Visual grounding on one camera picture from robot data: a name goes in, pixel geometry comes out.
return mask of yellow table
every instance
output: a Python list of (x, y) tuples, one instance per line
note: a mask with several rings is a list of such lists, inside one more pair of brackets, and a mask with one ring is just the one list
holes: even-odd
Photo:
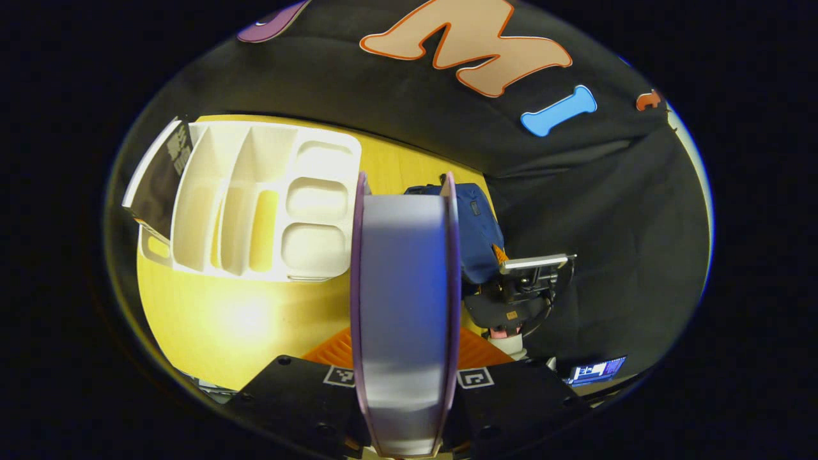
[[(361, 170), (376, 195), (439, 183), (452, 171), (459, 183), (483, 175), (429, 152), (371, 134), (260, 115), (211, 115), (197, 121), (243, 120), (322, 128), (353, 135), (361, 143)], [(167, 255), (151, 238), (149, 247)], [(215, 385), (240, 390), (280, 354), (302, 356), (349, 325), (349, 272), (322, 283), (257, 282), (173, 271), (137, 255), (142, 306), (170, 363)], [(481, 332), (463, 312), (463, 326)]]

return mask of blue bag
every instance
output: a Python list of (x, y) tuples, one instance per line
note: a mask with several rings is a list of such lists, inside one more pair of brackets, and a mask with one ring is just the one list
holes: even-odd
[[(503, 233), (494, 218), (488, 198), (476, 183), (455, 184), (460, 220), (461, 271), (471, 284), (483, 284), (500, 272), (492, 245), (505, 247)], [(440, 195), (441, 186), (409, 187), (404, 195)]]

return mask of computer monitor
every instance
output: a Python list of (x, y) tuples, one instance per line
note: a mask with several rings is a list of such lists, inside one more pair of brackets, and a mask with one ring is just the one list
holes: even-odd
[(619, 372), (619, 368), (625, 363), (625, 358), (627, 358), (627, 356), (610, 359), (602, 363), (589, 364), (587, 366), (576, 366), (571, 369), (571, 374), (565, 383), (576, 387), (613, 380)]

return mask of white plastic organizer tray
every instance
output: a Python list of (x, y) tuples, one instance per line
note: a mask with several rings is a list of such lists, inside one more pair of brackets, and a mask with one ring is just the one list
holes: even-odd
[(174, 269), (275, 282), (349, 268), (361, 144), (287, 124), (191, 123), (170, 237)]

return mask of black book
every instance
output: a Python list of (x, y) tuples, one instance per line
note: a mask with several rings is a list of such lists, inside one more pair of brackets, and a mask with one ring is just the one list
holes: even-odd
[(166, 245), (179, 182), (192, 151), (187, 123), (173, 119), (142, 157), (122, 200), (122, 207)]

